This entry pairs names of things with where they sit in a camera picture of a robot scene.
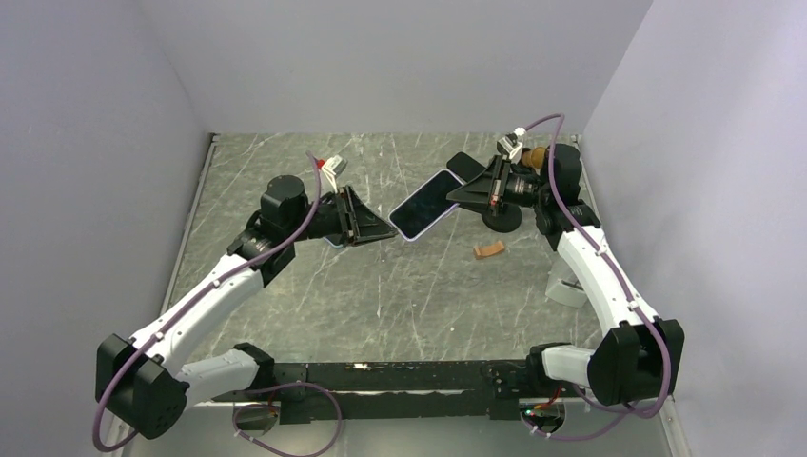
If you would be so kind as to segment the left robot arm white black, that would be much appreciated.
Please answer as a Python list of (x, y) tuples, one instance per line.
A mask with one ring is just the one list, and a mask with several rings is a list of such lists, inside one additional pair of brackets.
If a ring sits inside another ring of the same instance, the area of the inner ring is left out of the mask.
[(111, 334), (96, 352), (95, 397), (134, 433), (155, 439), (194, 403), (240, 390), (259, 400), (272, 390), (274, 360), (249, 343), (191, 364), (188, 357), (216, 326), (263, 290), (295, 258), (298, 242), (332, 238), (357, 247), (396, 230), (344, 186), (305, 192), (293, 175), (271, 179), (259, 208), (208, 276), (155, 321), (123, 338)]

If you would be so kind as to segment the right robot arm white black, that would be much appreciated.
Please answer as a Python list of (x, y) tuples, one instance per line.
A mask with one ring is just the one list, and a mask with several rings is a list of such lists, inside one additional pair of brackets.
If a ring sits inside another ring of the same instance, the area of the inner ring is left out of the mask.
[(560, 384), (589, 389), (606, 407), (673, 393), (685, 339), (675, 319), (663, 319), (640, 296), (610, 251), (600, 220), (580, 198), (581, 155), (569, 145), (551, 148), (539, 171), (512, 166), (497, 154), (447, 198), (462, 207), (497, 215), (505, 207), (532, 208), (536, 226), (580, 282), (598, 318), (595, 349), (570, 343), (530, 349), (524, 372), (535, 394)]

